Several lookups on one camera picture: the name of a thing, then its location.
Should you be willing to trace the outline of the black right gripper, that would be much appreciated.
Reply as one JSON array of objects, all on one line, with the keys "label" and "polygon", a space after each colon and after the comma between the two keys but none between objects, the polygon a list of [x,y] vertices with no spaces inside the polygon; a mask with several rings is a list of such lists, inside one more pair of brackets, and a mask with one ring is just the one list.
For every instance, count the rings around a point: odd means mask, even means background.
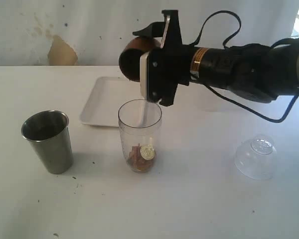
[{"label": "black right gripper", "polygon": [[173,105],[178,85],[188,86],[191,80],[190,61],[194,47],[182,43],[178,11],[163,10],[164,21],[156,21],[134,31],[133,36],[162,37],[160,46],[151,50],[157,62],[155,86],[162,106]]}]

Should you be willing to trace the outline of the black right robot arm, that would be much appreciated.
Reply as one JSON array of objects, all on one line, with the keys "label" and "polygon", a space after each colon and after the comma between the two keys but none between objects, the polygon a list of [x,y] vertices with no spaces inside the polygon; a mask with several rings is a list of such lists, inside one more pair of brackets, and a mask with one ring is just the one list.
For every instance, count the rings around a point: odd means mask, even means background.
[{"label": "black right robot arm", "polygon": [[250,43],[221,49],[199,47],[200,38],[183,44],[177,10],[163,10],[164,21],[134,36],[161,38],[159,47],[140,58],[142,95],[171,106],[178,85],[190,83],[230,91],[244,99],[270,103],[279,96],[299,96],[299,37],[271,46]]}]

